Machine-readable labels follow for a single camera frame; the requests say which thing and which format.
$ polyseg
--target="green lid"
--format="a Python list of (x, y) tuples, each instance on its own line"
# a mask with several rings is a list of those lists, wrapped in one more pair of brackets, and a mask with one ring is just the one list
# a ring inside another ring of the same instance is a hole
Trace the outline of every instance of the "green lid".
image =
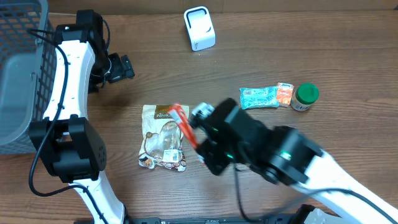
[(305, 105), (311, 105), (319, 97), (318, 88), (312, 83), (304, 83), (300, 85), (298, 90), (296, 91), (296, 99)]

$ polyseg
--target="black bracket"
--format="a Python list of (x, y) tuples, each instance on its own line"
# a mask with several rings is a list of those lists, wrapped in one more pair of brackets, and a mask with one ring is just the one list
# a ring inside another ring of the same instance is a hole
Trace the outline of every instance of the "black bracket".
[[(29, 137), (38, 150), (50, 121), (32, 122)], [(62, 139), (69, 133), (70, 139)], [(104, 141), (86, 118), (71, 115), (68, 120), (58, 120), (54, 131), (44, 142), (40, 158), (52, 176), (59, 176), (62, 182), (74, 180), (97, 180), (99, 171), (106, 166), (106, 148)]]
[(88, 93), (99, 92), (98, 84), (102, 87), (106, 82), (115, 83), (125, 78), (132, 79), (134, 70), (127, 55), (108, 55), (104, 35), (103, 18), (94, 10), (79, 10), (75, 24), (58, 25), (55, 29), (54, 42), (79, 40), (89, 42), (95, 54), (95, 62), (91, 69)]

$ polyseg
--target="green led light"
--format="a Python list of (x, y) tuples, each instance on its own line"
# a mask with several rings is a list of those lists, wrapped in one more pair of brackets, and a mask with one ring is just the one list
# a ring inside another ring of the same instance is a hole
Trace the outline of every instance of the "green led light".
[(280, 156), (281, 156), (282, 158), (288, 160), (288, 161), (292, 159), (292, 155), (290, 155), (290, 153), (285, 152), (285, 151), (281, 152)]

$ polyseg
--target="plastic packaging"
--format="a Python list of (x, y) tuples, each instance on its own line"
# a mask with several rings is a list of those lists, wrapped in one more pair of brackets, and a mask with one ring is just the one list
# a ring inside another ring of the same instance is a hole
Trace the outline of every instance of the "plastic packaging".
[(289, 107), (293, 95), (293, 85), (288, 83), (278, 83), (276, 98), (279, 106)]
[(240, 88), (242, 109), (278, 107), (276, 98), (278, 87)]
[[(140, 166), (185, 171), (186, 162), (182, 151), (184, 137), (177, 123), (167, 113), (171, 105), (144, 105), (142, 109), (142, 135), (144, 140), (139, 151)], [(188, 106), (181, 106), (189, 113)]]
[(187, 115), (185, 114), (182, 106), (178, 103), (172, 105), (167, 112), (169, 115), (174, 119), (177, 123), (178, 127), (184, 133), (186, 139), (188, 139), (189, 143), (191, 144), (192, 148), (196, 150), (199, 143), (196, 139), (195, 133), (193, 132), (192, 127), (189, 125), (189, 120)]
[(312, 83), (304, 83), (293, 94), (290, 105), (297, 111), (305, 111), (316, 102), (318, 97), (318, 88)]

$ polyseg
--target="candy wrapper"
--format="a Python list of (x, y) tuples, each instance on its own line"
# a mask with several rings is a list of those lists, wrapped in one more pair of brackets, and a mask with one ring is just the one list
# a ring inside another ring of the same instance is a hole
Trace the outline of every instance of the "candy wrapper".
[(278, 87), (240, 88), (242, 109), (278, 107), (276, 98)]
[[(177, 123), (167, 113), (171, 105), (144, 105), (142, 109), (142, 135), (139, 151), (140, 166), (153, 169), (156, 165), (179, 172), (185, 171), (181, 132)], [(189, 114), (188, 106), (181, 106)]]
[(198, 147), (198, 141), (192, 127), (189, 125), (188, 116), (187, 114), (185, 114), (182, 106), (176, 103), (171, 106), (167, 112), (169, 112), (169, 115), (171, 115), (182, 133), (184, 133), (192, 148), (196, 150), (196, 148)]
[(278, 83), (276, 98), (279, 106), (289, 107), (293, 95), (293, 85), (288, 83)]

